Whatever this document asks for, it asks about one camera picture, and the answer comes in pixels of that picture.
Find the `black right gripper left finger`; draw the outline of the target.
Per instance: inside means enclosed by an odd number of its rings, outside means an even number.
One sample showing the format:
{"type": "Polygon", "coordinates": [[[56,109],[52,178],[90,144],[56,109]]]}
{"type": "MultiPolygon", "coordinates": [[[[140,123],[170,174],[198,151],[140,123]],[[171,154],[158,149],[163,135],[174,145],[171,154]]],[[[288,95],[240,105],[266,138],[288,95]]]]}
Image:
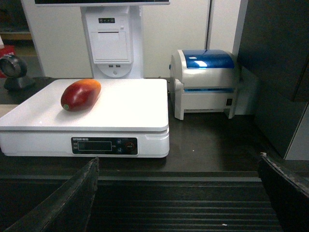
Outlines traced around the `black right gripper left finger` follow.
{"type": "Polygon", "coordinates": [[[98,174],[96,157],[5,231],[85,232],[98,189],[98,174]]]}

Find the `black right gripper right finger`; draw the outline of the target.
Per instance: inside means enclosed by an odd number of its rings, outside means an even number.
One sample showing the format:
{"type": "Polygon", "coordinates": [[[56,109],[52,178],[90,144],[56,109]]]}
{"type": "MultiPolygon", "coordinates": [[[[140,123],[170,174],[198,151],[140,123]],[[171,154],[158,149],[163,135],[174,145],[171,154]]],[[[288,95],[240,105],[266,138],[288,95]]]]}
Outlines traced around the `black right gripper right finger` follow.
{"type": "Polygon", "coordinates": [[[262,152],[258,175],[284,232],[309,230],[309,181],[262,152]]]}

